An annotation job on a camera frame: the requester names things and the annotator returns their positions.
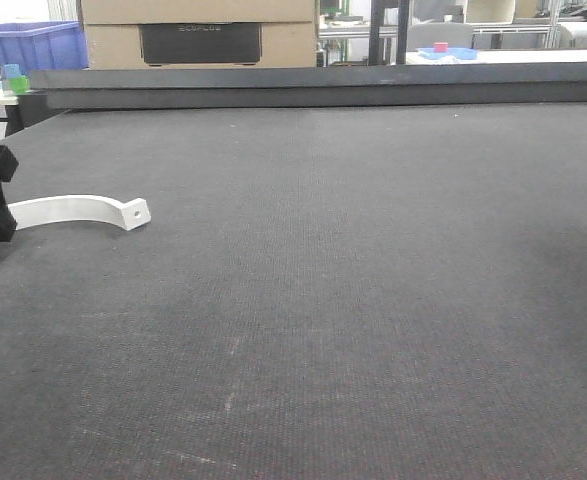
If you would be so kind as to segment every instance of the black metal bar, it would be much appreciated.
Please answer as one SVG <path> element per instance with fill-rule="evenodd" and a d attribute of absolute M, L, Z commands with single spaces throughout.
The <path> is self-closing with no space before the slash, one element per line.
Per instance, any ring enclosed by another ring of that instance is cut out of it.
<path fill-rule="evenodd" d="M 469 84 L 587 83 L 587 62 L 468 65 L 405 65 L 350 68 L 262 68 L 246 70 L 48 70 L 32 71 L 31 84 L 56 91 L 215 91 Z"/>
<path fill-rule="evenodd" d="M 390 85 L 218 90 L 57 90 L 52 107 L 76 110 L 372 107 L 587 102 L 587 83 Z"/>
<path fill-rule="evenodd" d="M 491 50 L 499 50 L 502 48 L 502 34 L 494 33 L 491 35 Z"/>
<path fill-rule="evenodd" d="M 384 22 L 386 0 L 371 1 L 371 29 L 369 31 L 369 65 L 380 65 L 380 28 Z"/>
<path fill-rule="evenodd" d="M 397 17 L 397 54 L 395 63 L 404 65 L 406 63 L 406 45 L 411 16 L 411 0 L 399 0 Z"/>
<path fill-rule="evenodd" d="M 393 39 L 389 37 L 383 38 L 382 44 L 384 46 L 384 55 L 382 56 L 382 63 L 384 63 L 384 60 L 391 58 L 391 50 L 393 49 Z"/>
<path fill-rule="evenodd" d="M 19 105 L 6 105 L 6 136 L 24 130 L 22 114 Z"/>

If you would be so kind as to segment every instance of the cardboard box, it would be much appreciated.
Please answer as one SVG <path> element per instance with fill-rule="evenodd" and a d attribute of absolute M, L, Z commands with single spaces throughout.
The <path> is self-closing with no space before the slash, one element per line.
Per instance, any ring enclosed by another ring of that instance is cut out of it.
<path fill-rule="evenodd" d="M 316 22 L 315 0 L 82 0 L 87 25 Z"/>
<path fill-rule="evenodd" d="M 81 7 L 89 68 L 313 67 L 317 62 L 316 0 L 82 0 Z M 241 31 L 244 37 L 233 37 Z"/>
<path fill-rule="evenodd" d="M 515 6 L 516 18 L 533 18 L 537 14 L 538 0 L 517 0 Z"/>
<path fill-rule="evenodd" d="M 249 68 L 316 66 L 314 23 L 263 23 L 261 59 L 255 64 L 193 63 L 147 64 L 143 58 L 138 25 L 87 25 L 89 68 Z"/>
<path fill-rule="evenodd" d="M 466 23 L 513 23 L 516 0 L 467 0 Z"/>

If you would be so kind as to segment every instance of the blue storage bin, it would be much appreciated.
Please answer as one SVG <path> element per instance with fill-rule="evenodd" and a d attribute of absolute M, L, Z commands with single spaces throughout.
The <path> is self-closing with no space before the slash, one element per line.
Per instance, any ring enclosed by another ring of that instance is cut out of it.
<path fill-rule="evenodd" d="M 0 24 L 0 65 L 31 70 L 78 70 L 88 66 L 84 32 L 78 22 Z"/>

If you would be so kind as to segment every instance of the white curved bracket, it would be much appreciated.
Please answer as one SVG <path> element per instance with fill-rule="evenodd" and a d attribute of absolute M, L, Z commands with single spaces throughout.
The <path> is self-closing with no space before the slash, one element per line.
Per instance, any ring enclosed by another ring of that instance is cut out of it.
<path fill-rule="evenodd" d="M 110 223 L 127 232 L 151 221 L 146 200 L 128 203 L 94 195 L 64 195 L 38 198 L 9 205 L 17 220 L 17 229 L 49 223 L 90 221 Z"/>

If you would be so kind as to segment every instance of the scratch mark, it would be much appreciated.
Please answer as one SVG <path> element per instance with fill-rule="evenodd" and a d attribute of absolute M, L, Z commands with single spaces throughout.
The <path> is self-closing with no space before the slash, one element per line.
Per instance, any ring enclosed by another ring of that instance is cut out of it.
<path fill-rule="evenodd" d="M 220 413 L 218 413 L 218 412 L 205 412 L 205 413 L 185 412 L 184 414 L 177 415 L 176 418 L 178 420 L 182 420 L 185 422 L 201 422 L 201 421 L 205 421 L 205 420 L 218 420 L 220 418 Z"/>
<path fill-rule="evenodd" d="M 231 387 L 231 394 L 228 396 L 228 398 L 226 399 L 226 402 L 224 403 L 224 411 L 227 413 L 227 415 L 229 413 L 231 413 L 231 407 L 233 406 L 233 399 L 237 395 L 238 390 L 240 389 L 241 386 L 242 386 L 242 383 L 239 380 L 236 380 L 233 383 L 233 386 Z"/>
<path fill-rule="evenodd" d="M 166 455 L 174 455 L 178 457 L 180 460 L 191 460 L 201 464 L 208 464 L 208 465 L 226 465 L 227 467 L 237 468 L 235 463 L 228 463 L 228 462 L 216 462 L 215 460 L 211 460 L 210 458 L 198 457 L 197 455 L 193 455 L 190 453 L 183 453 L 183 452 L 176 452 L 173 450 L 163 450 L 164 454 Z"/>
<path fill-rule="evenodd" d="M 233 399 L 235 398 L 235 392 L 231 392 L 231 395 L 229 395 L 229 398 L 226 400 L 226 403 L 224 404 L 224 410 L 226 411 L 226 413 L 229 413 L 231 411 L 231 407 L 233 406 Z"/>
<path fill-rule="evenodd" d="M 106 440 L 111 440 L 112 442 L 115 442 L 115 443 L 120 443 L 120 440 L 118 440 L 117 438 L 112 437 L 110 435 L 107 435 L 106 433 L 103 433 L 103 432 L 96 432 L 95 430 L 87 430 L 86 428 L 79 428 L 78 430 L 80 432 L 82 432 L 84 435 L 89 435 L 91 437 L 104 438 Z"/>
<path fill-rule="evenodd" d="M 359 397 L 356 393 L 329 393 L 323 395 L 311 395 L 304 400 L 304 404 L 308 405 L 314 402 L 336 402 L 336 401 L 358 401 Z M 298 402 L 290 398 L 275 398 L 272 400 L 265 400 L 258 403 L 247 405 L 245 411 L 248 413 L 257 412 L 267 409 L 285 408 L 287 405 L 297 405 Z"/>
<path fill-rule="evenodd" d="M 85 313 L 80 315 L 80 318 L 105 318 L 105 317 L 124 317 L 130 315 L 131 312 L 98 312 L 98 313 Z"/>
<path fill-rule="evenodd" d="M 231 356 L 235 355 L 235 352 L 237 351 L 241 342 L 242 342 L 242 337 L 236 337 L 233 339 L 233 342 L 231 343 L 231 351 L 229 352 L 229 355 L 231 355 Z"/>

